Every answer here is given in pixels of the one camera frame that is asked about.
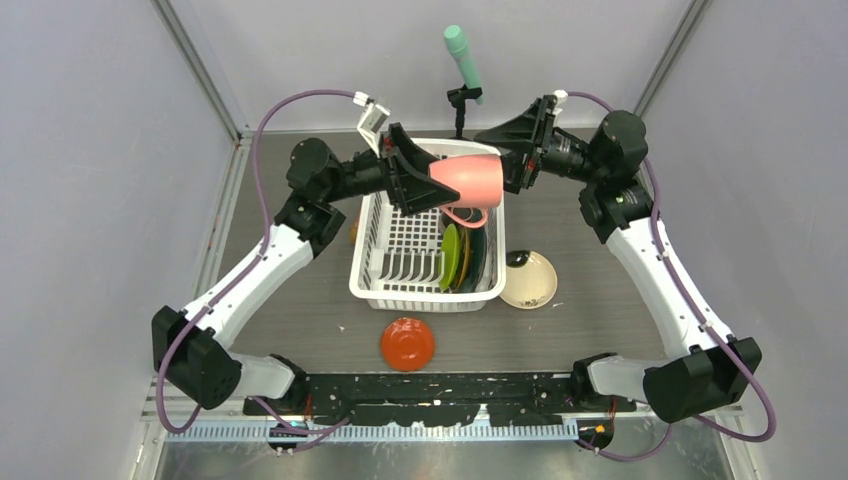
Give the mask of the white patterned bowl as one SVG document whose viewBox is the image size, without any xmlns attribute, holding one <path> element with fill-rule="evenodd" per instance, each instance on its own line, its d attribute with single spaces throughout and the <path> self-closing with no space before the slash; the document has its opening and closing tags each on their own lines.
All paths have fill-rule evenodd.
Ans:
<svg viewBox="0 0 848 480">
<path fill-rule="evenodd" d="M 512 250 L 506 253 L 506 282 L 499 298 L 518 309 L 537 309 L 555 296 L 558 277 L 551 262 L 539 252 Z"/>
</svg>

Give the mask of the teal square plate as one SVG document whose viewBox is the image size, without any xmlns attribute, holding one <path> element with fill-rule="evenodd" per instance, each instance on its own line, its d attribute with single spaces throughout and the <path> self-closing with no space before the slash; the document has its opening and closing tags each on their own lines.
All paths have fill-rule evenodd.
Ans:
<svg viewBox="0 0 848 480">
<path fill-rule="evenodd" d="M 494 284 L 493 263 L 489 258 L 490 231 L 489 225 L 469 231 L 470 262 L 468 274 L 460 286 L 461 293 L 487 291 Z"/>
</svg>

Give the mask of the cream pink cup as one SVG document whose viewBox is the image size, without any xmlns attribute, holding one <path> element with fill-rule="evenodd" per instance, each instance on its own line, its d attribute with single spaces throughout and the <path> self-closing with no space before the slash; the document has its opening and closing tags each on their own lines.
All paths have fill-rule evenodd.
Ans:
<svg viewBox="0 0 848 480">
<path fill-rule="evenodd" d="M 458 200 L 439 206 L 442 213 L 459 225 L 481 228 L 488 220 L 489 210 L 501 204 L 503 170 L 498 155 L 465 155 L 438 160 L 430 164 L 429 175 L 459 194 Z M 453 212 L 454 208 L 477 209 L 482 217 L 477 221 L 464 220 Z"/>
</svg>

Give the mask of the yellow patterned plate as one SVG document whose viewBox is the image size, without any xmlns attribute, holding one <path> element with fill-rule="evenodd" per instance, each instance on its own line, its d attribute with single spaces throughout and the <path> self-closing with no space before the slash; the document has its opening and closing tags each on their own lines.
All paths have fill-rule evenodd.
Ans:
<svg viewBox="0 0 848 480">
<path fill-rule="evenodd" d="M 461 244 L 461 258 L 458 268 L 458 273 L 455 278 L 455 291 L 459 292 L 468 275 L 471 261 L 471 233 L 467 227 L 461 227 L 459 230 Z"/>
</svg>

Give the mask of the green plastic plate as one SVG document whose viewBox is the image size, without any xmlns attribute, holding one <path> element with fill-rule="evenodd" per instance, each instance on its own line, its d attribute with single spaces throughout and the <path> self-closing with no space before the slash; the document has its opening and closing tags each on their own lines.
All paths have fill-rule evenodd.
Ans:
<svg viewBox="0 0 848 480">
<path fill-rule="evenodd" d="M 442 263 L 439 288 L 448 291 L 456 278 L 460 263 L 460 234 L 455 224 L 449 225 L 443 232 L 440 251 Z"/>
</svg>

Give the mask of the brown ceramic bowl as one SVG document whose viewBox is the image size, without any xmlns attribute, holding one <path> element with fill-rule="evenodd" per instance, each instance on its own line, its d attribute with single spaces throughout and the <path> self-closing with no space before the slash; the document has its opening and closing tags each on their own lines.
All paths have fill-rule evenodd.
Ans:
<svg viewBox="0 0 848 480">
<path fill-rule="evenodd" d="M 454 222 L 469 228 L 480 228 L 486 223 L 487 213 L 478 208 L 453 208 Z"/>
</svg>

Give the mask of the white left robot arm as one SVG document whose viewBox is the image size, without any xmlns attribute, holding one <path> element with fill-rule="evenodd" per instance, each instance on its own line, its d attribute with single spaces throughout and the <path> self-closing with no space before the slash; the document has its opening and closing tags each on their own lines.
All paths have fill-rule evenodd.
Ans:
<svg viewBox="0 0 848 480">
<path fill-rule="evenodd" d="M 244 394 L 267 397 L 284 414 L 298 412 L 307 389 L 294 379 L 292 364 L 238 356 L 230 346 L 259 307 L 333 241 L 346 220 L 336 202 L 381 193 L 402 214 L 414 215 L 458 199 L 457 190 L 430 176 L 442 158 L 398 123 L 349 161 L 319 138 L 297 143 L 286 173 L 290 195 L 257 245 L 200 297 L 153 316 L 157 388 L 170 383 L 205 410 Z"/>
</svg>

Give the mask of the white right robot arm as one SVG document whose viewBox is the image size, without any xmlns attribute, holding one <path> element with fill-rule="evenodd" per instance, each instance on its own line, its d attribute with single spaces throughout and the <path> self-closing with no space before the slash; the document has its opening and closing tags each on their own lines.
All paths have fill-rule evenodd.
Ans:
<svg viewBox="0 0 848 480">
<path fill-rule="evenodd" d="M 559 128 L 561 93 L 536 99 L 517 117 L 479 132 L 499 149 L 504 188 L 517 193 L 541 173 L 582 184 L 585 223 L 624 267 L 655 321 L 666 357 L 628 359 L 603 353 L 574 363 L 571 397 L 596 410 L 610 397 L 648 405 L 676 423 L 738 402 L 762 352 L 718 317 L 679 260 L 659 215 L 657 197 L 638 181 L 648 154 L 643 120 L 609 110 L 589 140 Z"/>
</svg>

